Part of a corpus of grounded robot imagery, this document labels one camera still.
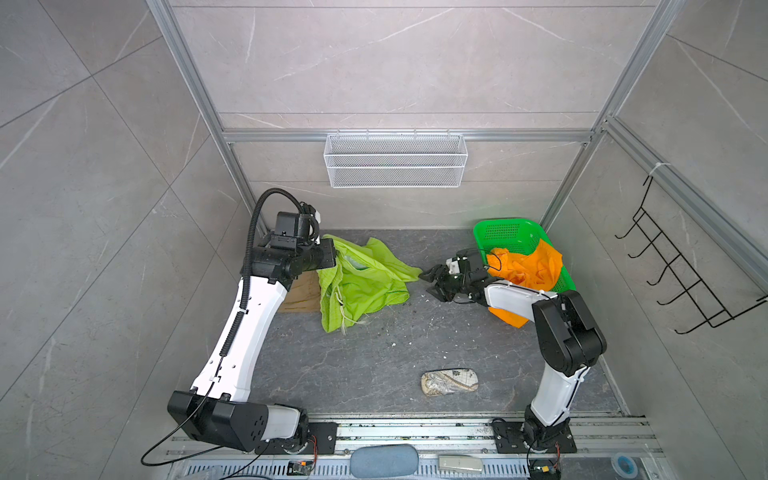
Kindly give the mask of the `tan khaki shorts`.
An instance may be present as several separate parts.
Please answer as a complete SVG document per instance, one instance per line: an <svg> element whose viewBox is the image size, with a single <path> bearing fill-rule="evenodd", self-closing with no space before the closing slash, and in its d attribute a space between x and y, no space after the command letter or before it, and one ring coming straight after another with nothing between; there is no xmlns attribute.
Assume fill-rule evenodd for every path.
<svg viewBox="0 0 768 480"><path fill-rule="evenodd" d="M278 311L281 313L314 313L320 311L321 288L318 272L302 273L287 292Z"/></svg>

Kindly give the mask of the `lime green shorts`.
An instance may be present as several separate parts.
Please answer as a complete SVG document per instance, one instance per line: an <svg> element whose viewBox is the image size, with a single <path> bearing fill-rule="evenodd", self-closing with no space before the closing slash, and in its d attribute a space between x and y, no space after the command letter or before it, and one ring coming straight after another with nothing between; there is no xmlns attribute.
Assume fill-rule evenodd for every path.
<svg viewBox="0 0 768 480"><path fill-rule="evenodd" d="M335 265L317 272L325 332L344 332L363 316L410 298L407 285L422 270L399 260L384 242L371 237L357 245L330 234L323 238L333 242L335 252Z"/></svg>

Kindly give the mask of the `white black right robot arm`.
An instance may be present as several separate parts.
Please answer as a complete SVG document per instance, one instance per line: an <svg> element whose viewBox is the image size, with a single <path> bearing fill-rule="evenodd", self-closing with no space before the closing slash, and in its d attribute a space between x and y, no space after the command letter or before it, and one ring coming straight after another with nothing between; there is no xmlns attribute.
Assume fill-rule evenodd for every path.
<svg viewBox="0 0 768 480"><path fill-rule="evenodd" d="M534 323L545 368L534 399L526 407L523 441L535 452L557 445L570 424L580 384L607 350L607 341L581 294L550 292L494 277L483 265L457 257L421 273L428 292L442 302L465 296L471 303L516 314Z"/></svg>

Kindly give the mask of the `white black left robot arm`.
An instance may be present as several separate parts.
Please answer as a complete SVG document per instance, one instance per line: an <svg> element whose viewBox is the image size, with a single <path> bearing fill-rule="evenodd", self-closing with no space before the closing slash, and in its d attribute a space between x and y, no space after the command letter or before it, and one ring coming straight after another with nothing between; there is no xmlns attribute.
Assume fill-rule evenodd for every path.
<svg viewBox="0 0 768 480"><path fill-rule="evenodd" d="M321 238L319 223L313 206L284 189L270 188L256 202L237 296L216 349L192 386L173 392L167 405L175 429L211 451L276 445L295 454L310 441L305 410L253 403L249 396L266 335L293 283L336 264L333 242Z"/></svg>

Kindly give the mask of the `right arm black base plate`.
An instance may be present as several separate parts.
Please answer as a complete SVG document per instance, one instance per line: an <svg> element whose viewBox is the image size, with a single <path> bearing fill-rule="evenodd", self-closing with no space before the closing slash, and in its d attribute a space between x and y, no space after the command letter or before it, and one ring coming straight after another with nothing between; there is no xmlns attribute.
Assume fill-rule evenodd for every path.
<svg viewBox="0 0 768 480"><path fill-rule="evenodd" d="M543 427L536 419L507 421L495 418L489 426L492 428L492 437L499 454L577 452L570 429L570 419Z"/></svg>

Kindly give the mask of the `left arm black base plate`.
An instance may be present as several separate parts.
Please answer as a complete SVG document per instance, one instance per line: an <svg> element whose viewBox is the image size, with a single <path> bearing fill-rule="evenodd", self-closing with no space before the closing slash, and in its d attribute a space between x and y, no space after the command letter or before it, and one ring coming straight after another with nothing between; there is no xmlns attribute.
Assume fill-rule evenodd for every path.
<svg viewBox="0 0 768 480"><path fill-rule="evenodd" d="M255 452L266 455L333 455L338 427L334 422L310 422L300 428L297 437L260 442Z"/></svg>

